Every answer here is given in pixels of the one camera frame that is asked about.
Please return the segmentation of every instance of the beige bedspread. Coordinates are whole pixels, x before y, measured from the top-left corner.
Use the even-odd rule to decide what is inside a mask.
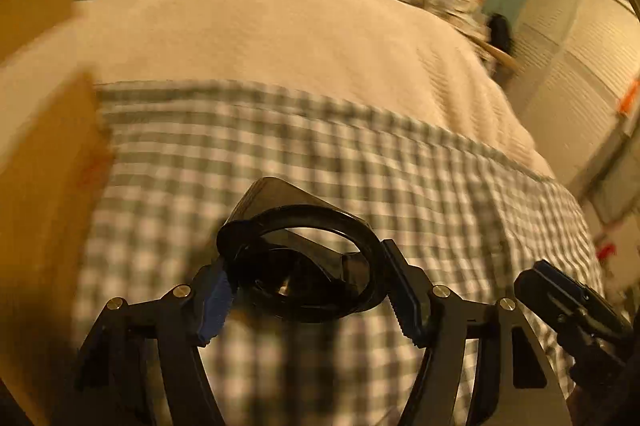
[[[466,39],[395,0],[88,0],[13,81],[93,64],[100,82],[236,79],[383,107],[552,175]]]

